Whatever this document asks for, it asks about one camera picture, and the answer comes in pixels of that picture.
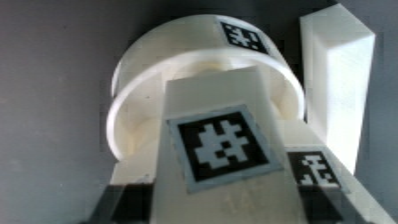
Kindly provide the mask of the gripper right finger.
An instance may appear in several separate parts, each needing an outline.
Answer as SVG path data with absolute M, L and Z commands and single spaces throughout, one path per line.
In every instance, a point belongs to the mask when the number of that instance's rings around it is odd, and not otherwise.
M 345 218 L 338 208 L 341 191 L 336 189 L 302 189 L 301 199 L 309 224 L 343 224 Z

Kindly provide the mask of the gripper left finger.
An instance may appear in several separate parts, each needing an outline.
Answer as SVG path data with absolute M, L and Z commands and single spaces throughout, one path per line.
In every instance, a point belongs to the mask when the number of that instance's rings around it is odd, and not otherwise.
M 153 184 L 109 185 L 82 224 L 150 224 Z

